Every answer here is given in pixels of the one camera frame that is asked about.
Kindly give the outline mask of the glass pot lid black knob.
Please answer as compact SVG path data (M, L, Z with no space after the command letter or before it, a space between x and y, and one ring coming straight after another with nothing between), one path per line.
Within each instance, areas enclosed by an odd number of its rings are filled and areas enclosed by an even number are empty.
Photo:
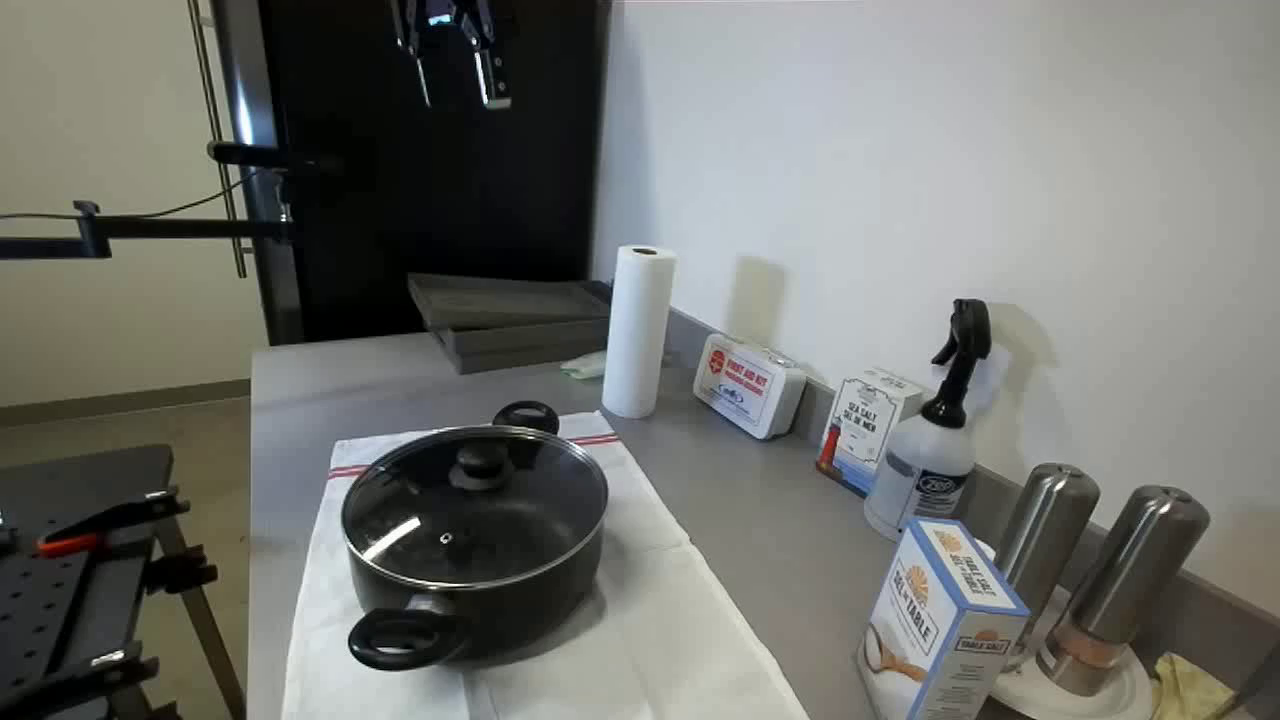
M348 550L416 588L500 588L582 550L603 525L603 466L536 428L444 428L348 488Z

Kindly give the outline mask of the black cooking pot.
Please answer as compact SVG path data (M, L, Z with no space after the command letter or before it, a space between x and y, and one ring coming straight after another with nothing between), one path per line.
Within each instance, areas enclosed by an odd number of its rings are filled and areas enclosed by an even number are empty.
M544 398L378 455L339 504L348 650L410 672L556 630L592 591L614 488Z

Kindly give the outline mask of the grey flat boxes stack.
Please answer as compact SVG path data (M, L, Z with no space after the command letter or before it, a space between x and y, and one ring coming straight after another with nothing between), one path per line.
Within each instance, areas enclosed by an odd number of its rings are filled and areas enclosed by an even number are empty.
M578 278L411 273L410 296L461 372L571 359L610 340L610 300Z

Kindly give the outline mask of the white paper towel roll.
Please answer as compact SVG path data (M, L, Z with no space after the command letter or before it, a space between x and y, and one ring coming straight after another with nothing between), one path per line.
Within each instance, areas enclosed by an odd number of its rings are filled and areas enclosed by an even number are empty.
M655 242L615 250L603 396L614 417L652 417L670 331L675 254Z

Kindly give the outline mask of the white red box lying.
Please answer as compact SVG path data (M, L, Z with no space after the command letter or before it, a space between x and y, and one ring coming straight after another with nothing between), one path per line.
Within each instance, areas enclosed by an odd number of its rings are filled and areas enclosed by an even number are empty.
M752 441L777 441L797 425L808 377L800 363L713 331L698 359L691 396Z

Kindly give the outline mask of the white blue carton upright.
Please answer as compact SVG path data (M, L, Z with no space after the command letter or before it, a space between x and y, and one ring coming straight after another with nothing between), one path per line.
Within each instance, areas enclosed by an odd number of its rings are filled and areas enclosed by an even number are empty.
M855 494L869 494L888 432L908 419L924 396L924 384L888 369L848 377L830 403L816 466Z

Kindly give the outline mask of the black perforated side table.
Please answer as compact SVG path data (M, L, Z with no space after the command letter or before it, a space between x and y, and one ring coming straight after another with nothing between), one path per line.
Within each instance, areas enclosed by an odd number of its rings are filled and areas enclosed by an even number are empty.
M180 494L165 442L6 466L0 720L180 720L145 692L159 672L136 638L151 591L186 599L214 684L245 720L245 684L209 604L218 563L186 538L180 514L115 528L94 550L37 557L43 530L158 488Z

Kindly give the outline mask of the clear spray bottle black trigger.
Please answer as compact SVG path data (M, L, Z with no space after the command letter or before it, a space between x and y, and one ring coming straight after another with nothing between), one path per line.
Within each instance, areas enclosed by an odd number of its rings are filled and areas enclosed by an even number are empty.
M896 536L914 514L943 519L960 508L966 484L977 470L966 396L977 363L991 350L983 300L955 300L948 340L938 350L943 380L916 417L888 432L863 519Z

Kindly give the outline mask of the white towel red stripes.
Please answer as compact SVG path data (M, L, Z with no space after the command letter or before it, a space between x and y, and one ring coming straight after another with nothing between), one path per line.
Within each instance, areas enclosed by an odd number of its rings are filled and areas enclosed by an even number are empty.
M592 595L544 646L416 672L371 672L348 656L361 604L339 544L353 479L410 432L331 442L278 720L804 720L780 665L615 428L571 410L559 432L614 484Z

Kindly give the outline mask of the steel grinder left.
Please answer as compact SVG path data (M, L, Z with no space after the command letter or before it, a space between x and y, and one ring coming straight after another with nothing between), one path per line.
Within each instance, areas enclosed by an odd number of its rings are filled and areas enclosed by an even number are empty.
M1096 501L1100 484L1078 463L1037 463L1027 470L1014 519L998 544L998 567L1027 606L1016 646L1034 645L1037 618L1045 614Z

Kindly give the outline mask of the steel grinder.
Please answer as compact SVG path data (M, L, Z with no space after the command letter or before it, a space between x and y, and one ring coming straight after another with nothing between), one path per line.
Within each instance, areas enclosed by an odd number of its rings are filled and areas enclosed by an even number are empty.
M1122 650L1149 624L1213 510L1186 488L1145 484L1127 494L1100 558L1074 595L1066 618L1037 650L1042 672L1078 697L1096 697L1122 666Z
M1078 463L1037 463L1027 470L1014 519L998 544L998 567L1027 606L1016 646L1034 645L1037 618L1045 614L1096 501L1100 484Z

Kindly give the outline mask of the blue white salt box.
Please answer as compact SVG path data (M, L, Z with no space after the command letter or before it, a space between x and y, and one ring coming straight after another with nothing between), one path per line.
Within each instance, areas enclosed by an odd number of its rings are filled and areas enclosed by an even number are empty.
M960 519L908 519L863 624L882 720L977 720L1016 656L1027 604Z

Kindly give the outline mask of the steel grinder right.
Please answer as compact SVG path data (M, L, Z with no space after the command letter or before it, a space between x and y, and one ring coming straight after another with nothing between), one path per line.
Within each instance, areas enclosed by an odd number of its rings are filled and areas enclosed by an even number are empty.
M1149 624L1213 510L1186 488L1145 484L1127 494L1100 558L1074 595L1066 618L1037 650L1042 672L1078 697L1096 697L1122 666L1122 650Z

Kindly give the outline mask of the yellow cloth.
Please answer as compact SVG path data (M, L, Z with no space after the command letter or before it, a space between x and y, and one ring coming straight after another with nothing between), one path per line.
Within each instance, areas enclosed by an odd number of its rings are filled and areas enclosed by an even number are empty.
M1221 720L1221 711L1235 701L1221 677L1175 650L1157 658L1153 697L1157 720Z

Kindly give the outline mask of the red handled pliers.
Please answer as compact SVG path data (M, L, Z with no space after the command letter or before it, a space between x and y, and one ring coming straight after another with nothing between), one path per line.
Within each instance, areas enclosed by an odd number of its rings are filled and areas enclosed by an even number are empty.
M73 525L57 528L57 530L43 530L37 538L37 557L51 558L51 557L94 550L115 528L151 525L151 519L170 519L170 514L180 514L180 510L186 510L186 501L174 488L158 488L158 492L145 492L141 501L126 501L126 504L114 504L105 510L94 510L83 519L73 519Z

